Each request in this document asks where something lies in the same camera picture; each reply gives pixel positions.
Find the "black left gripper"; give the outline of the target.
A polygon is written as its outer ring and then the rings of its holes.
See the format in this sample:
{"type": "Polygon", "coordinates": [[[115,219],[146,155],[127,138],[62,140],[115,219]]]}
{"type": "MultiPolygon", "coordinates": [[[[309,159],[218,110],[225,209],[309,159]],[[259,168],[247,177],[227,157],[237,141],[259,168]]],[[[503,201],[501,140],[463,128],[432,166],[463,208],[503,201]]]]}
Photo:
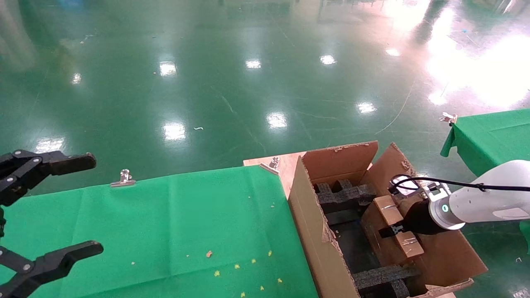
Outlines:
{"type": "MultiPolygon", "coordinates": [[[[28,190],[34,189],[50,175],[87,171],[96,167],[96,158],[65,155],[61,151],[34,153],[17,150],[0,157],[0,203],[11,206],[28,190]]],[[[5,236],[4,210],[0,208],[0,238],[5,236]]],[[[86,241],[48,252],[34,260],[27,259],[6,247],[1,247],[1,266],[15,275],[0,287],[2,298],[28,298],[40,286],[66,277],[74,264],[104,252],[97,241],[86,241]]]]}

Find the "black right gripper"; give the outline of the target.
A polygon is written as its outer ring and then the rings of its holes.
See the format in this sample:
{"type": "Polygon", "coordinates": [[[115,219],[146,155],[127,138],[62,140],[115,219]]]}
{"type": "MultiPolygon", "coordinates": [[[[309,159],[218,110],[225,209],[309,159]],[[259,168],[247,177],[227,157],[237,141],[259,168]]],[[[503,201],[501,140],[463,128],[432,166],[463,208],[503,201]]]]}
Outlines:
{"type": "Polygon", "coordinates": [[[435,222],[430,215],[429,203],[428,200],[422,200],[412,204],[403,217],[402,224],[393,224],[381,228],[378,231],[380,237],[382,239],[390,238],[403,233],[405,230],[423,235],[435,235],[435,222]]]}

